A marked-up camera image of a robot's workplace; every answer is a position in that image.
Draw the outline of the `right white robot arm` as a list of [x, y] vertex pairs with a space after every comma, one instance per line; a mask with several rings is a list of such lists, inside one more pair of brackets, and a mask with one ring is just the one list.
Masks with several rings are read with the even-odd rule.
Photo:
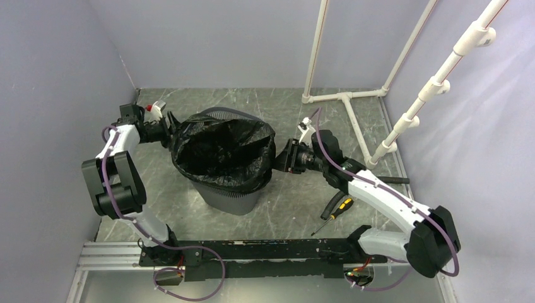
[[381, 181], [362, 163], [343, 155], [338, 139], [329, 130], [312, 134], [310, 143], [288, 140], [275, 158], [274, 169], [292, 174], [320, 172], [327, 183], [345, 195], [372, 206], [393, 222], [391, 232], [362, 225], [348, 238], [348, 255], [356, 262], [384, 256], [408, 263], [419, 274], [457, 276], [461, 244], [451, 212], [430, 208]]

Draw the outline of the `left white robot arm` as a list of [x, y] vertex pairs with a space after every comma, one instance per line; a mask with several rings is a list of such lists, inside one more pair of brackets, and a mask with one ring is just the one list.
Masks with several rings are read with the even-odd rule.
[[172, 265], [180, 259], [182, 249], [170, 227], [147, 206], [146, 188], [132, 159], [140, 144], [170, 146], [171, 131], [178, 122], [171, 112], [164, 112], [165, 106], [162, 100], [145, 107], [120, 106], [121, 116], [102, 130], [103, 149], [84, 161], [81, 170], [96, 213], [126, 224], [145, 248], [157, 247], [157, 258]]

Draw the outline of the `grey mesh trash bin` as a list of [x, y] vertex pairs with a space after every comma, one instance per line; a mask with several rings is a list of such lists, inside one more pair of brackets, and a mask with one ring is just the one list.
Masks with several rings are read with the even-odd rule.
[[[262, 122], [259, 117], [227, 107], [211, 107], [203, 110], [201, 114], [217, 119], [250, 119]], [[261, 190], [249, 194], [240, 194], [202, 185], [194, 181], [191, 181], [191, 183], [207, 205], [232, 215], [250, 213], [261, 196]]]

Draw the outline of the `black trash bag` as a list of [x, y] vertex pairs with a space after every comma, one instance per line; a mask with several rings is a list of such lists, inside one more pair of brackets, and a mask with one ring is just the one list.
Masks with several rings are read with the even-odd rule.
[[275, 136], [275, 130], [263, 121], [195, 114], [172, 134], [171, 159], [190, 181], [250, 194], [271, 180]]

